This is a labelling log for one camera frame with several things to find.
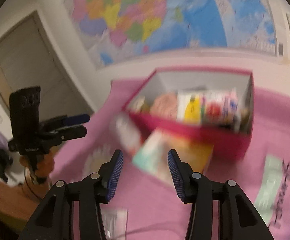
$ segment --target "box of items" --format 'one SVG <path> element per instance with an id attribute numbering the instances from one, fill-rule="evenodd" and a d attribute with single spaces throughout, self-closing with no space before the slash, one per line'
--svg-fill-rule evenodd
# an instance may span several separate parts
<path id="1" fill-rule="evenodd" d="M 213 154 L 245 155 L 253 127 L 250 71 L 212 67 L 159 68 L 124 106 L 145 132 L 169 130 L 214 146 Z"/>

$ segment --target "colorful map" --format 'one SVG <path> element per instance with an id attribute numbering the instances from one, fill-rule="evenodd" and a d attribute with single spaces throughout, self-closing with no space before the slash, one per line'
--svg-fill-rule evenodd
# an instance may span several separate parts
<path id="1" fill-rule="evenodd" d="M 65 0 L 93 62 L 189 47 L 232 47 L 276 55 L 267 0 Z"/>

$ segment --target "black cable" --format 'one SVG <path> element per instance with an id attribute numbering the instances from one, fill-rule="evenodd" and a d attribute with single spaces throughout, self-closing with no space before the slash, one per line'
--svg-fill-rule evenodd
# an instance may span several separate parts
<path id="1" fill-rule="evenodd" d="M 160 226 L 166 226 L 166 225 L 169 225 L 170 226 L 171 224 L 169 222 L 157 223 L 157 224 L 153 224 L 153 225 L 150 225 L 150 226 L 147 226 L 147 227 L 134 229 L 132 231 L 126 232 L 125 234 L 118 235 L 113 240 L 119 240 L 122 236 L 139 234 L 139 233 L 150 232 L 150 231 L 169 231 L 169 232 L 175 233 L 178 237 L 181 237 L 180 236 L 180 233 L 175 228 L 173 228 L 173 227 L 171 227 L 171 228 L 163 228 L 163 227 L 160 227 Z"/>
<path id="2" fill-rule="evenodd" d="M 40 198 L 39 196 L 37 196 L 37 195 L 33 192 L 33 190 L 31 189 L 31 187 L 29 186 L 29 184 L 27 183 L 26 175 L 25 175 L 25 169 L 24 169 L 24 179 L 25 179 L 25 183 L 26 183 L 27 187 L 30 189 L 30 191 L 32 192 L 32 194 L 33 194 L 34 196 L 36 196 L 37 199 L 38 199 L 39 201 L 42 201 L 42 198 Z"/>

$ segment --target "pink bedsheet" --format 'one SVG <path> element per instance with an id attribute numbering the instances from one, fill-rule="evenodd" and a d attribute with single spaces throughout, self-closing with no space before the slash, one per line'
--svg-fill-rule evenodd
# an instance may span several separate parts
<path id="1" fill-rule="evenodd" d="M 86 124 L 88 130 L 86 137 L 66 143 L 56 156 L 53 181 L 80 180 L 86 158 L 96 148 L 104 144 L 109 144 L 113 149 L 119 147 L 114 136 L 108 132 L 109 123 L 142 81 L 119 80 L 112 83 L 111 93 L 103 108 Z M 290 167 L 290 98 L 257 88 L 254 130 L 245 158 L 236 163 L 213 159 L 207 176 L 211 180 L 220 182 L 227 179 L 236 180 L 254 202 L 261 186 L 267 154 L 281 158 Z M 126 238 L 128 240 L 184 239 L 191 205 L 184 205 L 181 202 L 175 188 L 135 168 L 128 157 L 124 161 L 115 197 L 108 206 L 128 209 L 127 233 L 130 233 Z M 280 208 L 281 213 L 278 218 L 275 215 L 272 217 L 270 230 L 275 240 L 288 240 L 290 239 L 290 180 Z"/>

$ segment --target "snack package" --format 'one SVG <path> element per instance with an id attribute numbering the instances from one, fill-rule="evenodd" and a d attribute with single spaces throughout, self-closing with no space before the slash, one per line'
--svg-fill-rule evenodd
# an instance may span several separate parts
<path id="1" fill-rule="evenodd" d="M 126 113 L 119 113 L 111 121 L 110 130 L 117 135 L 120 144 L 129 155 L 134 156 L 141 148 L 141 132 Z"/>
<path id="2" fill-rule="evenodd" d="M 202 119 L 204 123 L 228 125 L 233 123 L 238 110 L 236 90 L 212 91 L 201 94 Z"/>
<path id="3" fill-rule="evenodd" d="M 206 172 L 213 153 L 213 145 L 155 129 L 134 156 L 133 164 L 173 186 L 167 162 L 170 149 L 175 149 L 181 161 L 189 163 L 194 171 L 201 173 Z"/>
<path id="4" fill-rule="evenodd" d="M 240 127 L 236 91 L 204 90 L 178 93 L 177 120 L 195 125 L 216 124 Z"/>
<path id="5" fill-rule="evenodd" d="M 135 99 L 135 101 L 129 107 L 129 110 L 134 113 L 149 113 L 150 107 L 146 102 L 145 97 L 140 96 Z"/>
<path id="6" fill-rule="evenodd" d="M 158 96 L 150 108 L 150 114 L 175 120 L 177 116 L 177 95 L 175 93 L 167 93 Z"/>
<path id="7" fill-rule="evenodd" d="M 177 100 L 178 109 L 176 120 L 200 125 L 202 123 L 200 95 L 197 93 L 179 93 Z"/>

